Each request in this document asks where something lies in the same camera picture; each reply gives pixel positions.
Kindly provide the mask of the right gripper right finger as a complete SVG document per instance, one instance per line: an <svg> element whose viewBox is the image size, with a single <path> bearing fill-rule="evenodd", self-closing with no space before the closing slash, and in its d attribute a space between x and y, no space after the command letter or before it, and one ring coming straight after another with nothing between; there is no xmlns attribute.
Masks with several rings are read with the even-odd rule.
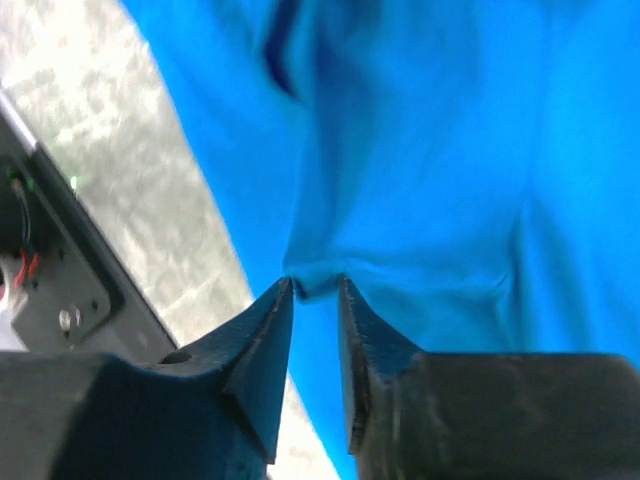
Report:
<svg viewBox="0 0 640 480"><path fill-rule="evenodd" d="M341 277L348 449L361 479L635 479L639 374L603 354L419 348Z"/></svg>

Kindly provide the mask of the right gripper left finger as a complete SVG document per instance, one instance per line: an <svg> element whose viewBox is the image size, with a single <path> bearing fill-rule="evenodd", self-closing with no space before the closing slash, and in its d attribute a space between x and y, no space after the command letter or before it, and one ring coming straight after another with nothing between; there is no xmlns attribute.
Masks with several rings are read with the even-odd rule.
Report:
<svg viewBox="0 0 640 480"><path fill-rule="evenodd" d="M1 356L5 479L262 479L274 463L293 324L276 281L156 364Z"/></svg>

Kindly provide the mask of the blue t shirt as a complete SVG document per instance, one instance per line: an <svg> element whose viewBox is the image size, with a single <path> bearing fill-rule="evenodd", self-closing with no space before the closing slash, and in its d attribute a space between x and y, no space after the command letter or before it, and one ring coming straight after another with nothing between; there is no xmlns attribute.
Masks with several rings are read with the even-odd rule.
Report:
<svg viewBox="0 0 640 480"><path fill-rule="evenodd" d="M422 348L639 358L635 1L129 1L338 474L336 278Z"/></svg>

